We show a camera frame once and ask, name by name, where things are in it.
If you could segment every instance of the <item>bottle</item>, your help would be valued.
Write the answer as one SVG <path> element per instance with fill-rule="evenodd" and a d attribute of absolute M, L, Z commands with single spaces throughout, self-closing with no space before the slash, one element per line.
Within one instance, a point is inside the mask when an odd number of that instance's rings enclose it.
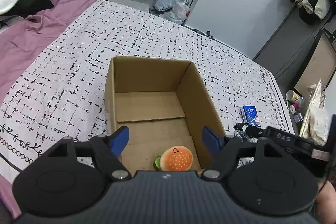
<path fill-rule="evenodd" d="M 311 98 L 314 95 L 314 91 L 315 91 L 316 87 L 317 87 L 316 84 L 312 84 L 312 85 L 307 86 L 307 94 L 309 94 L 309 96 L 304 96 L 303 97 L 302 103 L 301 103 L 300 108 L 299 108 L 299 111 L 300 111 L 300 113 L 302 114 L 303 117 L 305 116 L 305 114 L 307 112 L 308 105 L 311 101 Z"/>

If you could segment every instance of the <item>blue tissue pack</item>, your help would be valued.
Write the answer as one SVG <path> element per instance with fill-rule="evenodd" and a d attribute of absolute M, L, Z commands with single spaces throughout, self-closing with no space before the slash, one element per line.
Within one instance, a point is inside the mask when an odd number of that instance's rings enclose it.
<path fill-rule="evenodd" d="M 260 120 L 255 106 L 242 106 L 241 113 L 243 115 L 244 122 L 246 122 L 249 126 L 260 126 Z"/>

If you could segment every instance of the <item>metal screw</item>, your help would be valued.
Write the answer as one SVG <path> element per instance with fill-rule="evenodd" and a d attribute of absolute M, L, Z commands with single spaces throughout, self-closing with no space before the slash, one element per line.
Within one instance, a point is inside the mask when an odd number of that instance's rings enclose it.
<path fill-rule="evenodd" d="M 216 179 L 221 175 L 221 173 L 217 170 L 206 170 L 203 175 L 208 179 Z"/>
<path fill-rule="evenodd" d="M 116 170 L 112 172 L 112 177 L 114 177 L 115 179 L 124 179 L 128 177 L 128 172 L 125 170 Z"/>

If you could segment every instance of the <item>cardboard box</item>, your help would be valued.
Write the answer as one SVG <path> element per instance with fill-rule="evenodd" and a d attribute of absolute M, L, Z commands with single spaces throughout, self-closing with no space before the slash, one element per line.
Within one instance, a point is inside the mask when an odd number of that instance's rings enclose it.
<path fill-rule="evenodd" d="M 188 60 L 117 56 L 105 84 L 111 131 L 126 125 L 129 142 L 121 154 L 132 173 L 154 170 L 155 158 L 174 145 L 194 155 L 191 170 L 211 162 L 202 128 L 225 135 L 214 104 L 195 64 Z"/>

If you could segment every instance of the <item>human hand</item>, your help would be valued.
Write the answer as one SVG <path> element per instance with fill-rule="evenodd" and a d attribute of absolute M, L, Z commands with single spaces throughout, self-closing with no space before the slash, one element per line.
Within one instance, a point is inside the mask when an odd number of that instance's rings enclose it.
<path fill-rule="evenodd" d="M 329 181 L 316 197 L 316 215 L 323 224 L 336 223 L 336 191 Z"/>

